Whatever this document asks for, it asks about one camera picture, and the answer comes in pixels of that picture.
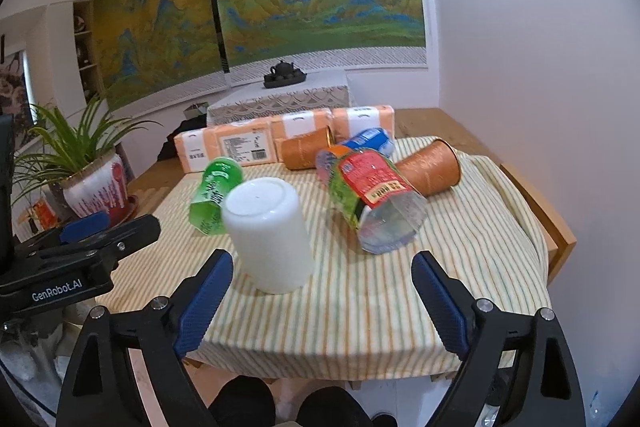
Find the orange tissue pack barcode label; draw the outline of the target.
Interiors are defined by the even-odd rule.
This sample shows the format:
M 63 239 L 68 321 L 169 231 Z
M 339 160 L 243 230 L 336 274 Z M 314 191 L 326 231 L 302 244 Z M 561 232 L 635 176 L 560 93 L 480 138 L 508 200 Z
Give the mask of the orange tissue pack barcode label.
M 268 118 L 220 124 L 214 130 L 221 155 L 243 167 L 278 161 Z

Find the orange paper cup left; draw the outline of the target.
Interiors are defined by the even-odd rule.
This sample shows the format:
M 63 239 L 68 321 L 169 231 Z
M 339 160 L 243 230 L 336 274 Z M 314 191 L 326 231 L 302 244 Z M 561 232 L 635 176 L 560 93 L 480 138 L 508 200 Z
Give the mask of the orange paper cup left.
M 316 155 L 334 143 L 329 126 L 286 139 L 281 144 L 280 161 L 290 170 L 314 168 Z

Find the orange tissue pack far left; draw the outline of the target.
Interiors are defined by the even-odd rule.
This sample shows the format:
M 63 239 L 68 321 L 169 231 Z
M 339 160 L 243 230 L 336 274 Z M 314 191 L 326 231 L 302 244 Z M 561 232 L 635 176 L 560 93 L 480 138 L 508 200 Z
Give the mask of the orange tissue pack far left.
M 218 139 L 214 128 L 205 127 L 184 137 L 179 159 L 184 173 L 203 172 L 220 156 Z

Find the dark bag on floor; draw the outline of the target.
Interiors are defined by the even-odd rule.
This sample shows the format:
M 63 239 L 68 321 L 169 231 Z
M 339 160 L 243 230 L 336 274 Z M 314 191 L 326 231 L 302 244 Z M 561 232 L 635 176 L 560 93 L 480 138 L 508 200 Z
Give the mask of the dark bag on floor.
M 171 132 L 171 134 L 167 135 L 166 141 L 163 143 L 156 160 L 165 161 L 178 158 L 180 150 L 183 149 L 182 142 L 184 137 L 189 133 L 205 127 L 206 116 L 204 114 L 181 121 L 179 126 Z

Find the potted spider plant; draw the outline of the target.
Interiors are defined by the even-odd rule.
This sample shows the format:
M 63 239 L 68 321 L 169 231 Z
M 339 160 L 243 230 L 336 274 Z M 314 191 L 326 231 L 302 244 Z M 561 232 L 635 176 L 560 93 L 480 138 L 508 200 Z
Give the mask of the potted spider plant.
M 84 172 L 93 162 L 113 152 L 129 133 L 146 130 L 152 119 L 116 117 L 107 110 L 99 117 L 103 100 L 93 95 L 81 111 L 77 124 L 71 124 L 56 106 L 32 104 L 37 121 L 32 133 L 41 141 L 42 150 L 15 156 L 13 182 L 21 190 L 12 197 L 15 205 L 33 191 L 51 183 L 62 185 L 75 174 Z

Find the left landscape painting panel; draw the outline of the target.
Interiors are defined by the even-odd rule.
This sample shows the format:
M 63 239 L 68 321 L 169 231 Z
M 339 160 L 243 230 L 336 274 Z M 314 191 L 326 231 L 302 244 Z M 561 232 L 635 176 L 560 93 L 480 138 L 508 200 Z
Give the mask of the left landscape painting panel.
M 212 0 L 92 0 L 111 109 L 222 72 Z

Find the red white flower pot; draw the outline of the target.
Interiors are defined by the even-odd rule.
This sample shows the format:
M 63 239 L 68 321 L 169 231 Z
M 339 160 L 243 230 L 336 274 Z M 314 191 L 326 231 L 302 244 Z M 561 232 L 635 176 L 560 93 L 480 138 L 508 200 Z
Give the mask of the red white flower pot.
M 114 150 L 63 180 L 61 187 L 66 204 L 78 218 L 105 211 L 114 227 L 130 216 L 126 169 Z

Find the blue orange soda bottle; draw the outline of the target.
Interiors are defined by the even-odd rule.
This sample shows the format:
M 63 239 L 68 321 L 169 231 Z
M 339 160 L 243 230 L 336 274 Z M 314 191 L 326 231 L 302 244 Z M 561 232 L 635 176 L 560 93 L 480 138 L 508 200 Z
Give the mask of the blue orange soda bottle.
M 314 161 L 320 182 L 328 186 L 336 162 L 352 150 L 364 150 L 365 148 L 376 150 L 383 156 L 390 158 L 395 150 L 395 142 L 385 129 L 369 128 L 346 141 L 322 148 Z

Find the black teapot set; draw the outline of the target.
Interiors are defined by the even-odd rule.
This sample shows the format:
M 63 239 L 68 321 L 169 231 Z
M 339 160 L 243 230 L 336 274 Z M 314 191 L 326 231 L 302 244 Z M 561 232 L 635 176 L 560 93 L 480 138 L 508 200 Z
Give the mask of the black teapot set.
M 294 86 L 306 80 L 307 74 L 297 68 L 294 63 L 280 61 L 270 68 L 270 72 L 264 76 L 264 87 L 266 89 L 276 89 L 281 87 Z

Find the white ceramic cup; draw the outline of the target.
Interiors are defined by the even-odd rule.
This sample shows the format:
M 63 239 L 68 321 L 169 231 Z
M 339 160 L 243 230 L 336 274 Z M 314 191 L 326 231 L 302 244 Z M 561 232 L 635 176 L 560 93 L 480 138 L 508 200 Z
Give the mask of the white ceramic cup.
M 242 269 L 258 291 L 290 293 L 314 273 L 310 239 L 293 185 L 279 178 L 245 181 L 226 196 L 221 216 Z

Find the orange paper cup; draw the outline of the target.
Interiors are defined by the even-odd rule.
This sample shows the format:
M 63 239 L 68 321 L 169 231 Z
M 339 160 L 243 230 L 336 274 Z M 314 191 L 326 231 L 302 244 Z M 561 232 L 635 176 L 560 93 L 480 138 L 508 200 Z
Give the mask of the orange paper cup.
M 334 143 L 329 126 L 286 139 L 281 144 L 280 161 L 290 170 L 314 168 L 316 155 Z
M 462 177 L 460 162 L 454 149 L 436 139 L 396 164 L 399 172 L 425 197 L 456 186 Z

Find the green tea bottle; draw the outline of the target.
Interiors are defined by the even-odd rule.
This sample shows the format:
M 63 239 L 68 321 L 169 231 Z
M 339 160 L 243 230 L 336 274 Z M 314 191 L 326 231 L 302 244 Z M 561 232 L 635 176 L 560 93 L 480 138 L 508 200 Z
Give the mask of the green tea bottle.
M 217 157 L 206 168 L 189 206 L 189 222 L 205 235 L 224 234 L 222 203 L 243 182 L 242 167 L 232 158 Z

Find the orange tissue pack far right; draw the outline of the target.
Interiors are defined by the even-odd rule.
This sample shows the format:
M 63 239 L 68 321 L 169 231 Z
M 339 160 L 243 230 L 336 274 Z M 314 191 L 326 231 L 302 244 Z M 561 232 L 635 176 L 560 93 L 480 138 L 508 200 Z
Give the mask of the orange tissue pack far right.
M 382 128 L 395 138 L 395 109 L 390 105 L 354 106 L 332 109 L 333 134 L 337 142 L 370 128 Z

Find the wooden wall shelf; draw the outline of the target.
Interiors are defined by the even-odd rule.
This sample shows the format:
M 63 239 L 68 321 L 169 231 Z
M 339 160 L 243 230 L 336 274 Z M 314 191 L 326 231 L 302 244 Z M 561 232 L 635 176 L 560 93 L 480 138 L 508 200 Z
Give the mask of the wooden wall shelf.
M 96 32 L 93 25 L 93 6 L 91 0 L 73 3 L 74 38 L 78 72 L 82 91 L 89 102 L 95 96 L 104 95 L 104 86 L 96 52 Z

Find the red green label bottle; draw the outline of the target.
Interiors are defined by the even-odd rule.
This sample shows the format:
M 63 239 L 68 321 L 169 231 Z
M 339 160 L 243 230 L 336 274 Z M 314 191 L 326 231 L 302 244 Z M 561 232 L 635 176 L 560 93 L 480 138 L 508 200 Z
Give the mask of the red green label bottle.
M 328 190 L 360 247 L 370 254 L 407 245 L 427 217 L 425 197 L 393 161 L 370 148 L 346 148 L 331 167 Z

